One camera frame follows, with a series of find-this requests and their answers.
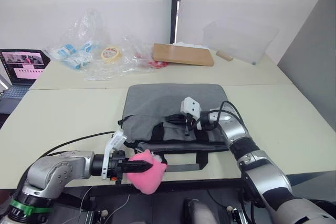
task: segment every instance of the white wall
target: white wall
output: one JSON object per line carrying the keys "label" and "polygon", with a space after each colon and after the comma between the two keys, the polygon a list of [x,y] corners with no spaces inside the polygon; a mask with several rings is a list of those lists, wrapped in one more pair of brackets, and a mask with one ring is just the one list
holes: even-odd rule
{"label": "white wall", "polygon": [[125,23],[145,42],[169,43],[171,0],[0,0],[0,48],[44,48],[90,7],[112,34]]}
{"label": "white wall", "polygon": [[266,53],[278,63],[317,0],[182,0],[177,42],[201,44],[202,28],[223,17],[237,17],[270,25],[279,34]]}

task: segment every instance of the wooden board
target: wooden board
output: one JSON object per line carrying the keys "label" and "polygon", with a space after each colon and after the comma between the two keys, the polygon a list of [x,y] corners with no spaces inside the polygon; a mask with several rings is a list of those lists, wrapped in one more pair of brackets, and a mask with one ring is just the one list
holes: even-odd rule
{"label": "wooden board", "polygon": [[170,44],[154,44],[154,60],[173,63],[213,66],[214,60],[208,49],[181,47]]}

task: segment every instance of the plastic bag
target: plastic bag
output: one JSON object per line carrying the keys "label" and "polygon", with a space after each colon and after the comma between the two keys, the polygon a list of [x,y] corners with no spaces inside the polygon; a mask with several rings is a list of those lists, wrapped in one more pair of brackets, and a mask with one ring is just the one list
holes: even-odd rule
{"label": "plastic bag", "polygon": [[149,72],[168,64],[154,61],[153,45],[133,36],[119,36],[114,40],[111,41],[99,12],[89,9],[44,52],[70,68],[83,70],[85,79],[94,81],[129,72]]}

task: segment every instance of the laptop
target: laptop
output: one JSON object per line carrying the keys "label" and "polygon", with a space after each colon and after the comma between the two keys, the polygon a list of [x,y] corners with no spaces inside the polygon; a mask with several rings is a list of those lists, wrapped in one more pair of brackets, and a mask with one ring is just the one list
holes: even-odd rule
{"label": "laptop", "polygon": [[12,82],[0,96],[0,114],[10,114],[50,59],[41,50],[25,49],[0,49],[0,59]]}

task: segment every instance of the white table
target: white table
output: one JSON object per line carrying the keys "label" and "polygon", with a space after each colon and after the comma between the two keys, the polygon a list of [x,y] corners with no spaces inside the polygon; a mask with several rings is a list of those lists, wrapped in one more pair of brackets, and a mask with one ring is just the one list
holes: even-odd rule
{"label": "white table", "polygon": [[213,67],[172,63],[151,73],[130,74],[110,81],[86,81],[82,72],[51,61],[30,89],[128,88],[149,83],[212,83],[222,86],[292,83],[266,55],[255,66],[238,59],[228,62],[214,55],[213,51],[212,55]]}
{"label": "white table", "polygon": [[[254,141],[286,174],[335,170],[335,131],[293,84],[223,88],[241,112]],[[0,130],[0,169],[6,174],[0,188],[15,188],[26,167],[54,146],[116,130],[126,94],[127,88],[30,90]],[[108,139],[108,135],[95,137],[62,150],[103,153]],[[195,162],[195,154],[166,157],[169,164]],[[232,154],[221,152],[209,154],[203,170],[166,173],[164,181],[239,176]],[[114,182],[91,177],[74,180],[69,186],[104,184]]]}

